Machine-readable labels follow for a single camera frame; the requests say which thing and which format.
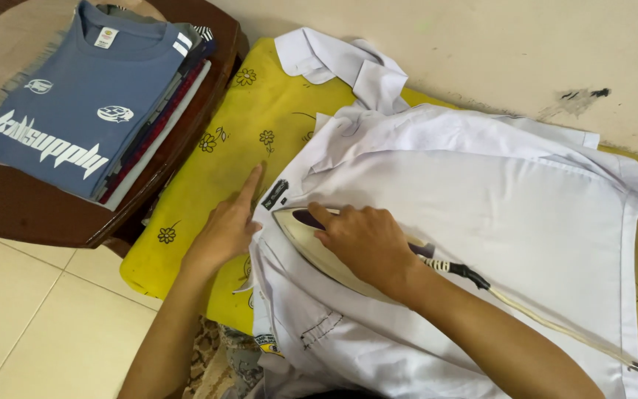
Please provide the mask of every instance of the ironing board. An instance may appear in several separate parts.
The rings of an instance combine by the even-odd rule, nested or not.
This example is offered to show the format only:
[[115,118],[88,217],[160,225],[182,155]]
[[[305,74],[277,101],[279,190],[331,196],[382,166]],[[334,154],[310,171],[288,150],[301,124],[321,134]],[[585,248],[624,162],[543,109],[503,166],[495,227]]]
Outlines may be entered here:
[[[404,89],[402,96],[411,106],[430,103],[457,108],[410,89]],[[289,77],[279,64],[273,39],[260,39],[232,80],[199,145],[165,189],[148,227],[123,261],[123,279],[140,293],[163,299],[209,211],[242,184],[247,171],[265,162],[256,202],[311,140],[315,114],[332,115],[354,100],[350,87],[339,79],[312,85],[303,77]],[[600,149],[638,160],[630,153]],[[636,262],[638,302],[638,229]],[[199,311],[209,319],[251,334],[251,292],[233,293],[249,272],[248,256],[226,264]]]

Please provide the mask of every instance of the white stripe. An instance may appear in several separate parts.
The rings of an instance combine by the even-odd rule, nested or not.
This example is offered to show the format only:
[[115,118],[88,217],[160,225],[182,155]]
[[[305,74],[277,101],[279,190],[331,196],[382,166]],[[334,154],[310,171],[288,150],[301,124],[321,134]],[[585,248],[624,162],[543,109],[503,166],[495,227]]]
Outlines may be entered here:
[[182,56],[186,57],[186,54],[189,54],[189,50],[186,50],[182,45],[179,44],[179,42],[174,42],[174,48],[176,50],[179,50],[180,53],[182,53]]
[[189,38],[187,38],[186,36],[183,35],[183,33],[179,32],[179,36],[177,37],[177,39],[179,39],[183,44],[186,45],[187,48],[191,48],[191,46],[193,45],[193,43],[191,42],[191,40]]

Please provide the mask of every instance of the wall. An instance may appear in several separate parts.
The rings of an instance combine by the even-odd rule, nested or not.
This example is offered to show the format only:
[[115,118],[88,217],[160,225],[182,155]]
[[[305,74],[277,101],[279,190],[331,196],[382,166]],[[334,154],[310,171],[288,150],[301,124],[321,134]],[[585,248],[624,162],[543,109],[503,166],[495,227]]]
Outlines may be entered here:
[[365,38],[413,89],[597,132],[638,153],[638,1],[210,1],[251,42],[301,26]]

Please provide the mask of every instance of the hand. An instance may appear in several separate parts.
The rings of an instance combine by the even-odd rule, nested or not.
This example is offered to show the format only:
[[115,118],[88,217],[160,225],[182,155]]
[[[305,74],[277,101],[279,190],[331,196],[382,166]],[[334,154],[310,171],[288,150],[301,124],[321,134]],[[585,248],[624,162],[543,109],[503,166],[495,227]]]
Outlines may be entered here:
[[309,213],[326,231],[314,236],[351,272],[393,300],[405,303],[408,281],[414,270],[425,266],[408,247],[408,240],[393,215],[385,209],[351,205],[336,216],[320,204],[309,204]]
[[221,201],[208,214],[208,221],[183,256],[182,269],[209,276],[224,263],[247,253],[253,233],[262,225],[250,220],[250,203],[260,181],[262,166],[250,172],[235,201]]

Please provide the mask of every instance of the person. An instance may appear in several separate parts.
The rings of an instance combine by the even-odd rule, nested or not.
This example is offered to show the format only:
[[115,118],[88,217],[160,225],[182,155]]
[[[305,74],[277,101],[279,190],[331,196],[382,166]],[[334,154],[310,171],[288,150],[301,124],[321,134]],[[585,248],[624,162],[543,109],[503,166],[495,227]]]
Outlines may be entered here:
[[[189,377],[203,289],[224,263],[247,252],[252,235],[262,228],[251,220],[251,202],[261,171],[256,166],[237,198],[219,203],[208,215],[183,257],[179,275],[130,366],[119,398],[181,397]],[[347,205],[339,216],[332,216],[315,202],[308,208],[326,228],[316,231],[316,238],[354,275],[432,323],[511,398],[604,398],[562,349],[425,267],[408,248],[389,211]],[[341,391],[311,397],[368,396]]]

